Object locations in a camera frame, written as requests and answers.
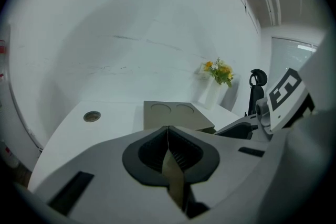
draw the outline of black rectangular slot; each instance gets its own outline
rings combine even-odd
[[[237,139],[251,139],[251,131],[252,129],[250,123],[241,122],[237,123],[229,129],[222,131],[221,133],[218,133],[217,135]]]
[[[51,200],[49,206],[66,216],[87,188],[93,177],[94,175],[89,173],[78,172],[71,181],[62,188],[56,197]]]
[[[265,153],[265,151],[255,150],[249,147],[241,147],[238,151],[257,157],[262,157]]]

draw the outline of circular indent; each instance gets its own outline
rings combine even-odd
[[[169,114],[172,112],[169,106],[165,104],[154,104],[151,106],[151,110],[154,111],[155,113],[160,113],[160,114]]]
[[[86,113],[83,118],[86,122],[94,122],[99,120],[100,116],[101,115],[98,111],[90,111]]]
[[[178,104],[176,108],[183,114],[194,114],[194,110],[188,105]]]

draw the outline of white counter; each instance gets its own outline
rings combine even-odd
[[[216,105],[207,110],[201,104],[193,105],[215,124],[219,130],[239,119],[239,116]],[[99,111],[96,122],[85,122],[89,111]],[[29,181],[32,192],[56,169],[81,152],[98,143],[143,130],[143,103],[80,102],[58,126],[44,148]]]

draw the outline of yellow flower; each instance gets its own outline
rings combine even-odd
[[[228,65],[223,65],[221,68],[220,68],[221,72],[223,73],[232,73],[232,67],[231,66],[228,66]]]
[[[213,62],[207,62],[205,65],[204,65],[204,71],[208,71],[209,70],[209,67],[212,66],[214,63]]]

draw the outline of black chair back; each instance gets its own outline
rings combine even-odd
[[[264,98],[264,90],[261,86],[264,86],[267,83],[267,75],[260,69],[254,69],[251,71],[252,75],[250,76],[250,86],[251,86],[251,95],[250,103],[248,106],[248,115],[256,113],[256,102],[257,100]],[[255,79],[256,84],[252,83],[252,78]]]

